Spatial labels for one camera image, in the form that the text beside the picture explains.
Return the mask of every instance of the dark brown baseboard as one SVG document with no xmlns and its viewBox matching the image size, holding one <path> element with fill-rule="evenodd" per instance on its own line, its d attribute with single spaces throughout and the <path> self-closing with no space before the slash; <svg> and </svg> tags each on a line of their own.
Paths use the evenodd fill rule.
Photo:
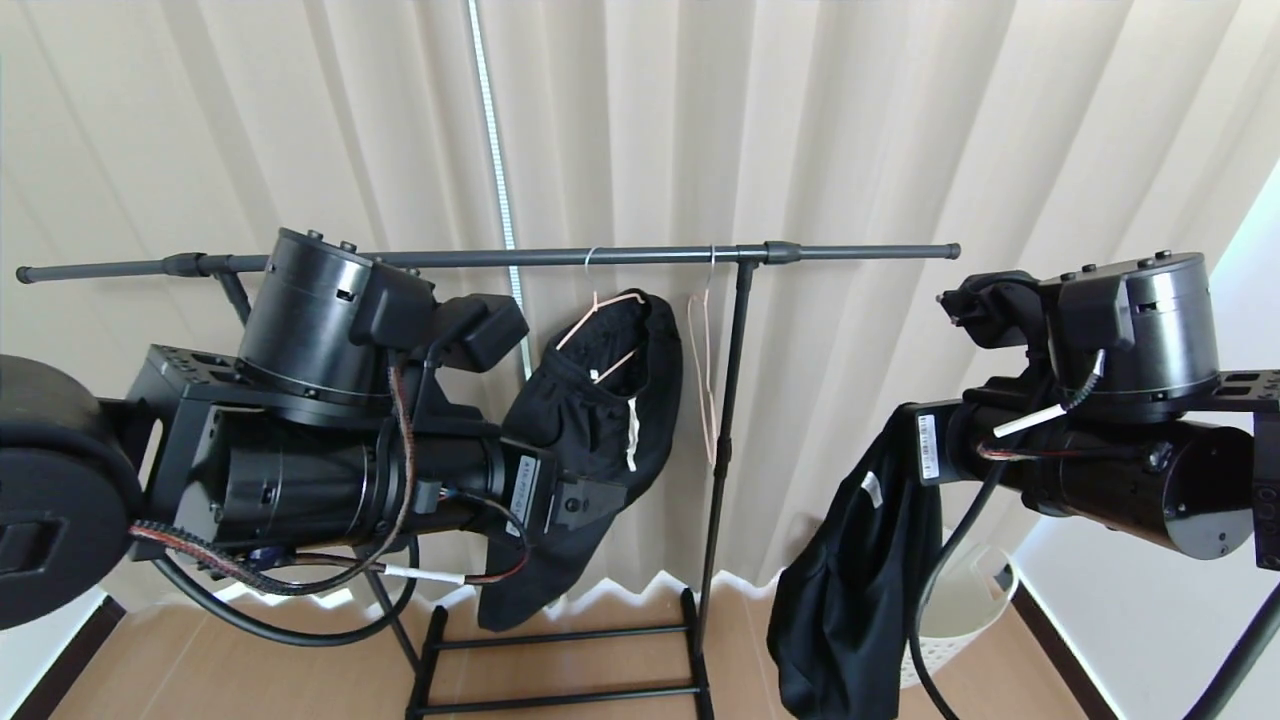
<svg viewBox="0 0 1280 720">
<path fill-rule="evenodd" d="M 31 691 L 12 720 L 47 720 L 122 618 L 124 618 L 124 609 L 120 607 L 120 603 L 111 597 L 104 600 L 102 605 L 97 606 L 97 610 L 76 633 L 72 642 L 67 643 L 61 655 Z"/>
<path fill-rule="evenodd" d="M 1059 634 L 1057 628 L 1050 621 L 1048 615 L 1044 614 L 1039 602 L 1036 601 L 1036 597 L 1025 587 L 1019 587 L 1018 592 L 1014 593 L 1014 607 L 1021 616 L 1023 623 L 1027 624 L 1027 628 L 1036 635 L 1036 642 L 1039 643 L 1044 655 L 1048 656 L 1050 662 L 1057 669 L 1057 674 L 1066 682 L 1066 687 L 1075 696 L 1075 701 L 1080 703 L 1084 715 L 1089 720 L 1119 720 L 1097 685 L 1093 684 L 1093 680 L 1084 671 L 1084 666 L 1080 665 L 1079 659 L 1066 646 L 1066 641 L 1062 639 L 1062 635 Z"/>
</svg>

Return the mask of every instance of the wooden floor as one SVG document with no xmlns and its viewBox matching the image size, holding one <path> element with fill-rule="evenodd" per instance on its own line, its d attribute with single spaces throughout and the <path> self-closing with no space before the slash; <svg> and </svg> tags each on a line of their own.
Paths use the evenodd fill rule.
<svg viewBox="0 0 1280 720">
<path fill-rule="evenodd" d="M 616 596 L 535 618 L 518 633 L 600 629 L 680 620 L 673 589 L 650 588 L 645 602 Z M 718 717 L 785 720 L 777 674 L 764 647 L 771 598 L 718 584 L 708 629 L 707 664 Z M 474 601 L 454 607 L 448 639 L 488 637 L 471 619 Z M 310 601 L 259 615 L 300 630 L 353 626 L 358 612 L 321 610 Z M 412 607 L 406 625 L 425 637 L 429 610 Z M 442 655 L 433 702 L 467 702 L 687 680 L 680 634 L 577 643 L 452 651 Z M 399 719 L 412 674 L 389 632 L 355 646 L 302 650 L 274 644 L 205 612 L 165 606 L 134 614 L 116 628 L 70 693 L 58 720 L 110 717 Z M 966 720 L 1084 717 L 1039 646 L 1010 610 L 938 673 L 938 684 Z M 467 720 L 692 719 L 692 701 L 666 697 L 570 707 L 457 715 Z M 901 717 L 934 719 L 919 687 L 905 691 Z"/>
</svg>

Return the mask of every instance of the white basket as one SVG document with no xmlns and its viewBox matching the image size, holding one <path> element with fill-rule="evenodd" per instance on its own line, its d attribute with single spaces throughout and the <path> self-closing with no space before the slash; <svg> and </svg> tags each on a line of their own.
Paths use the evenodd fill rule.
<svg viewBox="0 0 1280 720">
<path fill-rule="evenodd" d="M 995 559 L 989 556 L 995 553 Z M 1007 566 L 1012 573 L 1009 589 L 1001 592 L 993 574 Z M 920 624 L 920 655 L 929 675 L 937 673 L 974 638 L 1000 619 L 1018 591 L 1018 570 L 998 547 L 960 542 L 942 570 Z M 901 687 L 919 684 L 911 662 L 911 648 L 902 655 Z"/>
</svg>

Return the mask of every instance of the garment rack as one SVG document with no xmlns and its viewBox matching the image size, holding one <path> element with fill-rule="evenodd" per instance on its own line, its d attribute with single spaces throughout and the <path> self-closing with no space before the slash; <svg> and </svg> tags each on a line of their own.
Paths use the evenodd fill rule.
<svg viewBox="0 0 1280 720">
<path fill-rule="evenodd" d="M 319 233 L 312 232 L 314 237 Z M 698 720 L 713 720 L 710 683 L 703 647 L 707 637 L 707 618 L 710 611 L 712 577 L 716 565 L 716 546 L 719 536 L 721 511 L 724 503 L 724 480 L 732 460 L 733 409 L 737 400 L 739 372 L 742 364 L 742 341 L 746 333 L 746 309 L 751 296 L 751 279 L 760 265 L 787 265 L 806 260 L 901 260 L 948 259 L 960 256 L 959 245 L 854 245 L 813 246 L 794 242 L 765 242 L 762 245 L 730 246 L 666 246 L 666 247 L 599 247 L 599 249 L 544 249 L 544 250 L 454 250 L 422 252 L 370 252 L 369 258 L 398 268 L 500 268 L 500 266 L 553 266 L 581 265 L 590 254 L 593 265 L 653 265 L 735 263 L 737 282 L 733 296 L 733 318 L 730 329 L 728 360 L 724 370 L 724 400 L 721 407 L 719 436 L 716 441 L 716 464 L 712 470 L 710 516 L 707 525 L 707 544 L 703 551 L 701 593 L 695 601 L 694 591 L 686 587 L 680 594 L 682 620 L 678 624 L 620 628 L 579 633 L 535 634 L 474 641 L 445 641 L 444 629 L 449 611 L 442 606 L 431 612 L 421 652 L 413 646 L 404 625 L 397 618 L 392 630 L 410 665 L 413 667 L 413 689 L 404 710 L 406 720 L 429 715 L 466 714 L 479 711 L 513 710 L 580 705 L 632 698 L 692 696 Z M 138 275 L 212 277 L 218 279 L 241 322 L 250 314 L 248 295 L 239 273 L 262 272 L 266 255 L 206 255 L 183 252 L 163 260 L 131 263 L 99 263 L 90 265 L 59 265 L 46 268 L 18 268 L 18 281 L 35 283 L 63 279 L 91 279 Z M 374 596 L 388 610 L 392 606 L 381 579 L 366 574 Z M 522 697 L 483 702 L 430 702 L 431 682 L 442 652 L 452 650 L 544 644 L 558 642 L 593 641 L 599 638 L 637 637 L 682 633 L 689 652 L 690 682 L 678 685 L 660 685 L 628 691 L 596 691 L 571 694 Z"/>
</svg>

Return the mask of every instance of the curtain fold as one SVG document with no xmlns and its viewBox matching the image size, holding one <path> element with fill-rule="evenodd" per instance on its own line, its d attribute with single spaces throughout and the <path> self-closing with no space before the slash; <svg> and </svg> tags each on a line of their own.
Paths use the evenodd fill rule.
<svg viewBox="0 0 1280 720">
<path fill-rule="evenodd" d="M 753 582 L 808 539 L 893 406 L 1019 369 L 937 293 L 1165 247 L 1216 261 L 1280 158 L 1271 0 L 479 0 L 477 17 L 520 247 L 964 245 L 954 263 L 756 274 L 717 565 Z M 17 287 L 14 266 L 265 252 L 280 224 L 364 250 L 503 246 L 462 0 L 5 4 L 0 53 L 3 350 L 97 393 L 124 392 L 150 342 L 234 352 L 216 284 Z M 708 272 L 522 269 L 535 361 L 593 287 L 682 318 L 710 282 L 723 382 L 733 270 Z M 502 269 L 430 275 L 442 296 L 511 290 Z M 515 355 L 451 374 L 451 397 L 500 420 Z M 691 373 L 684 389 L 667 470 L 584 587 L 698 582 L 709 473 Z M 973 491 L 947 488 L 950 521 Z M 1032 518 L 1001 493 L 977 532 L 1012 547 Z M 424 547 L 439 569 L 483 562 L 477 538 Z"/>
</svg>

